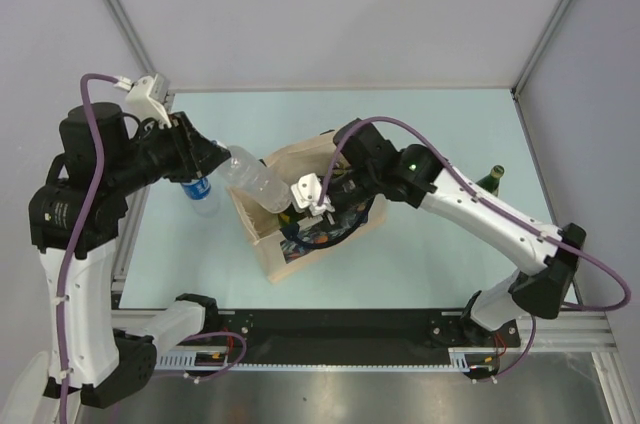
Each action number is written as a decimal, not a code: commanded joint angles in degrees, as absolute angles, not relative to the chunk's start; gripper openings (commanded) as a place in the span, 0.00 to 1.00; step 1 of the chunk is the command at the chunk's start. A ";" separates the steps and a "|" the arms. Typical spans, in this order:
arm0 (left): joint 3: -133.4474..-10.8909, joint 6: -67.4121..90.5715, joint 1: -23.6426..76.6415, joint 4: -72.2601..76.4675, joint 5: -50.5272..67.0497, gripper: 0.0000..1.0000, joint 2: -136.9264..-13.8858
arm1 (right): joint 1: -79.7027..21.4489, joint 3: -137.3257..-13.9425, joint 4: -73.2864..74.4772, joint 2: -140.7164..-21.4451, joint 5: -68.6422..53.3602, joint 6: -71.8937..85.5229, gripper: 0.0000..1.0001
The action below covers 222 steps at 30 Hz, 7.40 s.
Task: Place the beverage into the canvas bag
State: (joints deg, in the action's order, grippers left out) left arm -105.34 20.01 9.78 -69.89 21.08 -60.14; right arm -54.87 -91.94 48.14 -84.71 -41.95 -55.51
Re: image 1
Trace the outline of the small blue-cap water bottle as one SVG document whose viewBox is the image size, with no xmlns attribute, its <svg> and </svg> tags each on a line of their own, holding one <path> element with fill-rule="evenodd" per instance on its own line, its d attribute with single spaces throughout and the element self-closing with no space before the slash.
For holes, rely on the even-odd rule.
<svg viewBox="0 0 640 424">
<path fill-rule="evenodd" d="M 203 217 L 212 217 L 219 201 L 207 177 L 180 184 L 194 211 Z"/>
</svg>

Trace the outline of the clear plastic water bottle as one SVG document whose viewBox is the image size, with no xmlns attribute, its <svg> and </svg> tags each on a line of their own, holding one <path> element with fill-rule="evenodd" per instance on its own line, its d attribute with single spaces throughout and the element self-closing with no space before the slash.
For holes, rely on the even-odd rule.
<svg viewBox="0 0 640 424">
<path fill-rule="evenodd" d="M 243 191 L 272 214 L 291 205 L 289 186 L 271 168 L 240 146 L 231 145 L 228 151 L 230 158 L 216 170 L 226 184 Z"/>
</svg>

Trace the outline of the green glass bottle front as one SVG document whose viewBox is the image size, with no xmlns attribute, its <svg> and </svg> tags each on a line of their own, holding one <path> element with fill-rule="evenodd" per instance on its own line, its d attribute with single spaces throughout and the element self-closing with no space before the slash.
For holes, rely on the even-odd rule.
<svg viewBox="0 0 640 424">
<path fill-rule="evenodd" d="M 488 193 L 497 196 L 499 194 L 501 178 L 504 176 L 505 169 L 502 165 L 494 165 L 489 173 L 479 179 L 476 184 Z"/>
</svg>

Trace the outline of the green glass bottle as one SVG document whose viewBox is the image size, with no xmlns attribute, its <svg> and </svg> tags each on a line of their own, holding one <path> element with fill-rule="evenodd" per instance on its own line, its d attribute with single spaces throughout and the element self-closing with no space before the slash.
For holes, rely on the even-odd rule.
<svg viewBox="0 0 640 424">
<path fill-rule="evenodd" d="M 476 184 L 488 193 L 497 196 L 499 194 L 501 178 L 504 176 L 505 169 L 502 165 L 494 165 L 489 173 L 479 179 Z"/>
<path fill-rule="evenodd" d="M 281 227 L 286 227 L 288 225 L 291 225 L 292 223 L 296 223 L 300 220 L 301 217 L 303 217 L 303 214 L 299 214 L 295 211 L 282 212 L 277 215 L 278 222 Z"/>
</svg>

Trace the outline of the green glass bottle back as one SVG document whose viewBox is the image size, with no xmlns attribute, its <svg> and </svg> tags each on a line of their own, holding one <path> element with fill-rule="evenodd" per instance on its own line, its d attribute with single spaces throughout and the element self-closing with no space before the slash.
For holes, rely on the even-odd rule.
<svg viewBox="0 0 640 424">
<path fill-rule="evenodd" d="M 301 217 L 303 217 L 303 214 L 299 214 L 295 211 L 282 212 L 277 215 L 278 222 L 281 227 L 286 227 L 288 225 L 291 225 L 292 223 L 296 223 L 300 220 Z"/>
</svg>

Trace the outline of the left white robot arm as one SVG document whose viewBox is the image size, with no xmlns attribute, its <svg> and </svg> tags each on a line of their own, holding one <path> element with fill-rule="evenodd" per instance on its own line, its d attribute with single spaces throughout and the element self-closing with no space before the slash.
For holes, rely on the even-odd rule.
<svg viewBox="0 0 640 424">
<path fill-rule="evenodd" d="M 201 135 L 182 112 L 167 126 L 146 118 L 135 134 L 110 102 L 72 109 L 60 123 L 63 152 L 29 204 L 52 299 L 53 355 L 45 395 L 78 393 L 105 409 L 143 389 L 157 359 L 190 336 L 214 341 L 222 319 L 213 298 L 184 293 L 145 326 L 111 321 L 111 279 L 120 221 L 130 195 L 166 179 L 187 184 L 210 175 L 229 150 Z"/>
</svg>

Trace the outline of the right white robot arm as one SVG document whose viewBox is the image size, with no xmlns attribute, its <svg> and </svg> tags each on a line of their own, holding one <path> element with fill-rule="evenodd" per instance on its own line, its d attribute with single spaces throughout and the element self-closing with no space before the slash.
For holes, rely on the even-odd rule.
<svg viewBox="0 0 640 424">
<path fill-rule="evenodd" d="M 585 231 L 533 219 L 464 177 L 427 139 L 398 150 L 376 128 L 355 119 L 333 137 L 334 155 L 348 173 L 324 183 L 336 208 L 377 195 L 433 213 L 462 227 L 511 261 L 515 271 L 467 302 L 459 320 L 465 341 L 484 345 L 497 330 L 525 314 L 558 317 L 578 268 Z"/>
</svg>

